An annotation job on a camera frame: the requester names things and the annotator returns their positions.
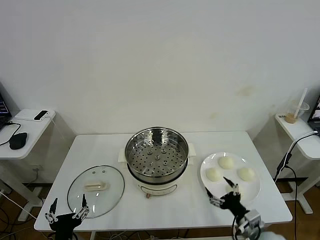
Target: laptop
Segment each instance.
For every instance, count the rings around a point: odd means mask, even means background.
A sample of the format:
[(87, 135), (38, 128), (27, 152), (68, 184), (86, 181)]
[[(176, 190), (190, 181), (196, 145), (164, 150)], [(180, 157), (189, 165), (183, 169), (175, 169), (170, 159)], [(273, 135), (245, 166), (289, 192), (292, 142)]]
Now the laptop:
[(320, 132), (320, 96), (309, 117), (308, 124), (313, 130)]
[(0, 129), (3, 128), (6, 122), (11, 118), (11, 113), (5, 104), (3, 97), (0, 94)]

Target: plastic cup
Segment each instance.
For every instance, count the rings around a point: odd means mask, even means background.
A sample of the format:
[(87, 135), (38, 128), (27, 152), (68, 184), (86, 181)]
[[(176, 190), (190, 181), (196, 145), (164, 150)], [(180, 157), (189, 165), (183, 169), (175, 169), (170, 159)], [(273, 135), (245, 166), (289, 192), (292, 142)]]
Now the plastic cup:
[(298, 102), (297, 101), (292, 101), (289, 108), (288, 108), (288, 111), (284, 117), (284, 120), (287, 122), (287, 123), (290, 123), (290, 124), (294, 124), (298, 118), (305, 113), (305, 111), (309, 110), (310, 109), (310, 106), (308, 103), (306, 102), (302, 102), (301, 104), (301, 107), (298, 111), (298, 114), (296, 115), (296, 118), (295, 118), (295, 113), (296, 113), (296, 110), (298, 108)]

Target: table leg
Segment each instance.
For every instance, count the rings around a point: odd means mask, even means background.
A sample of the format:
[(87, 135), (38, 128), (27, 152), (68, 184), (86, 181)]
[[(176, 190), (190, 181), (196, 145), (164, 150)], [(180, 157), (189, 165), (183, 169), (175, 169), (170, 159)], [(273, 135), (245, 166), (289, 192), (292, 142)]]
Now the table leg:
[(90, 240), (95, 240), (96, 231), (92, 231), (90, 235)]
[[(0, 166), (0, 179), (28, 201), (24, 207), (26, 211), (30, 212), (33, 207), (42, 206), (42, 201), (38, 197), (38, 194), (42, 189), (41, 187), (36, 187), (33, 192), (30, 191), (3, 165)], [(27, 220), (27, 217), (28, 214), (22, 211), (18, 220), (25, 221)]]
[(305, 214), (313, 214), (313, 210), (310, 207), (307, 199), (302, 193), (298, 193), (296, 196), (296, 183), (294, 181), (289, 182), (292, 192), (290, 193), (281, 193), (283, 200), (285, 201), (294, 201), (295, 199), (300, 203)]
[[(313, 210), (310, 207), (307, 199), (304, 196), (304, 193), (312, 188), (317, 182), (320, 181), (320, 164), (318, 164), (314, 170), (309, 174), (309, 177), (303, 181), (297, 187), (297, 200), (303, 208), (305, 214), (313, 214)], [(296, 195), (296, 183), (289, 182), (290, 187), (292, 188), (292, 192), (290, 193), (282, 193), (282, 197), (285, 201), (294, 201)]]
[(1, 180), (0, 180), (0, 189), (3, 190), (3, 192), (5, 194), (10, 194), (11, 193), (11, 189), (10, 187), (8, 187), (7, 185), (5, 185)]

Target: wooden floor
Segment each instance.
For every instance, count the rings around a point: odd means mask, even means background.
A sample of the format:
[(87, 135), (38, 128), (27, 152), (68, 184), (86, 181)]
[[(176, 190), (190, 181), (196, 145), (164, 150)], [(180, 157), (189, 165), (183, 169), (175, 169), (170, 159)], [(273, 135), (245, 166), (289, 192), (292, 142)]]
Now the wooden floor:
[[(279, 182), (277, 186), (282, 193), (288, 193), (290, 191), (290, 187), (287, 183)], [(50, 188), (44, 187), (41, 192), (41, 197), (45, 198), (48, 194)], [(18, 204), (23, 206), (26, 201), (19, 196), (16, 192), (12, 191), (11, 194), (8, 195), (11, 199), (16, 201)], [(297, 203), (297, 239), (299, 240), (320, 240), (320, 188), (314, 186), (312, 187), (306, 194), (306, 199), (310, 203), (313, 214), (306, 215), (299, 203)], [(287, 202), (287, 205), (294, 216), (294, 201)], [(8, 201), (4, 197), (0, 200), (0, 208), (5, 210), (8, 214), (9, 222), (13, 223), (17, 218), (20, 209), (14, 205), (12, 202)], [(34, 208), (32, 210), (32, 214), (37, 216), (40, 211), (40, 208)], [(4, 221), (8, 221), (6, 215), (0, 210), (0, 219)], [(28, 228), (24, 231), (18, 232), (15, 234), (15, 238), (13, 235), (11, 236), (11, 240), (45, 240), (46, 238), (38, 231), (33, 229), (33, 225), (35, 220), (31, 217), (28, 218), (28, 222), (21, 225), (14, 225), (13, 227), (10, 225), (7, 227), (7, 224), (0, 220), (0, 240), (9, 240), (9, 237), (3, 238), (10, 232), (16, 232), (18, 230), (22, 230)], [(282, 224), (274, 224), (267, 228), (267, 231), (273, 231), (277, 234), (283, 235), (287, 240), (294, 240), (294, 229), (295, 222), (294, 217), (293, 220), (289, 223)], [(96, 240), (103, 240), (110, 238), (110, 235), (115, 234), (116, 232), (99, 232), (96, 234)], [(77, 232), (79, 240), (89, 240), (90, 232)], [(201, 238), (201, 237), (220, 237), (220, 236), (230, 236), (231, 228), (230, 227), (219, 227), (219, 228), (200, 228), (200, 229), (190, 229), (188, 232), (186, 229), (172, 229), (172, 230), (156, 230), (156, 231), (139, 231), (139, 236), (134, 231), (127, 231), (123, 234), (122, 240), (125, 240), (125, 236), (130, 236), (129, 240), (146, 240), (150, 238), (150, 235), (155, 236), (159, 239), (171, 239), (175, 237), (179, 238)]]

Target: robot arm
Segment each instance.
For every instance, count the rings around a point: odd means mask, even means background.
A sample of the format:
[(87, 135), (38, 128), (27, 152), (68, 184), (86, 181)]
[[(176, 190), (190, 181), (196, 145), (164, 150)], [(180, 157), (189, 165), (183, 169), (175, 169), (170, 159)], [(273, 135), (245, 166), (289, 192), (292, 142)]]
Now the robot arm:
[(55, 231), (55, 240), (72, 240), (75, 227), (79, 226), (89, 213), (89, 207), (85, 195), (82, 196), (82, 208), (79, 212), (56, 216), (58, 198), (50, 206), (49, 213), (44, 216), (49, 222), (50, 228)]
[(243, 235), (246, 239), (257, 240), (264, 229), (264, 222), (261, 220), (257, 210), (247, 210), (241, 203), (241, 195), (238, 184), (234, 184), (231, 180), (223, 177), (225, 181), (232, 187), (233, 191), (227, 193), (221, 198), (215, 197), (206, 188), (206, 193), (209, 196), (210, 203), (221, 209), (229, 209), (235, 217), (238, 225), (237, 235)]

